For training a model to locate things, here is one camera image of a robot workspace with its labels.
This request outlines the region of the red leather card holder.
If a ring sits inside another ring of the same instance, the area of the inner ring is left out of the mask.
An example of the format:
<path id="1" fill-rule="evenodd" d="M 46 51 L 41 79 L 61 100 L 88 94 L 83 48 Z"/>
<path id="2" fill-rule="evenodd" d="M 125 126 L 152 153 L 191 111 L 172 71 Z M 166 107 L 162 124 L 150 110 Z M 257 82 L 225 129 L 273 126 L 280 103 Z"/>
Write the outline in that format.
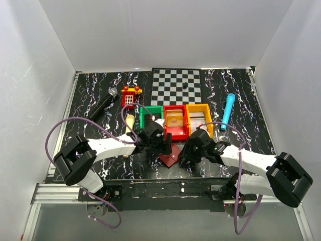
<path id="1" fill-rule="evenodd" d="M 169 155 L 161 154 L 159 157 L 162 160 L 162 162 L 170 168 L 175 163 L 179 161 L 179 154 L 181 152 L 181 149 L 176 145 L 172 144 L 172 153 Z"/>

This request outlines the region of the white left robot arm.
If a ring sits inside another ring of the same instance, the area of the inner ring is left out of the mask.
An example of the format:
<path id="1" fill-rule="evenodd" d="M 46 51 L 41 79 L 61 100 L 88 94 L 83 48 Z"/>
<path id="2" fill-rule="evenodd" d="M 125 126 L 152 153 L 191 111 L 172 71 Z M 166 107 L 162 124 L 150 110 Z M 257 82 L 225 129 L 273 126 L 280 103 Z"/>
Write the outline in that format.
<path id="1" fill-rule="evenodd" d="M 53 161 L 67 186 L 77 184 L 94 194 L 104 186 L 100 176 L 92 170 L 96 162 L 147 150 L 158 155 L 172 153 L 172 135 L 165 134 L 163 126 L 157 122 L 143 129 L 137 135 L 136 143 L 133 141 L 132 133 L 116 139 L 86 139 L 83 135 L 77 135 L 55 155 Z"/>

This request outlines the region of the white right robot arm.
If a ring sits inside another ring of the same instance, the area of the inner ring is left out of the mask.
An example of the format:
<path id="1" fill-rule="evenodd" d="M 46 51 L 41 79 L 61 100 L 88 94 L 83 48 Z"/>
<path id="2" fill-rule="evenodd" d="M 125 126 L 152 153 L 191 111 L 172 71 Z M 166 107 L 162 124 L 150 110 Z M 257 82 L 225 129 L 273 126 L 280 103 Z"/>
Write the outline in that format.
<path id="1" fill-rule="evenodd" d="M 229 142 L 215 142 L 205 130 L 198 129 L 187 139 L 179 159 L 199 163 L 202 158 L 229 167 L 249 171 L 239 178 L 234 175 L 226 184 L 231 196 L 257 194 L 277 198 L 289 207 L 298 207 L 313 184 L 312 177 L 290 154 L 264 155 L 240 151 Z"/>

